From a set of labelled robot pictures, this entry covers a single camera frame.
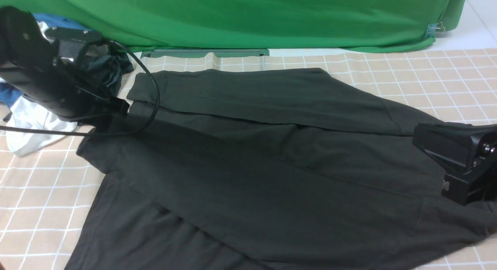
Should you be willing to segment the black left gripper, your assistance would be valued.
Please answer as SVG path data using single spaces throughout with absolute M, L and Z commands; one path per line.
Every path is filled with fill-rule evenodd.
M 113 96 L 103 84 L 57 49 L 29 49 L 23 54 L 23 93 L 61 120 L 89 125 L 126 116 L 129 103 Z

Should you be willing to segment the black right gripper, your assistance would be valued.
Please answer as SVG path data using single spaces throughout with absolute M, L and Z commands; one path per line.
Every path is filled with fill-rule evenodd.
M 412 144 L 445 170 L 443 197 L 460 205 L 496 200 L 495 124 L 419 124 Z

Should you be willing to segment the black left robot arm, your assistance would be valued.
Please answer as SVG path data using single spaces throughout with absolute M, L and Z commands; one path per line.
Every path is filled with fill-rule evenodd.
M 50 28 L 43 35 L 34 15 L 1 8 L 1 77 L 63 121 L 98 125 L 126 116 L 129 104 L 84 69 L 88 52 L 108 56 L 99 31 Z

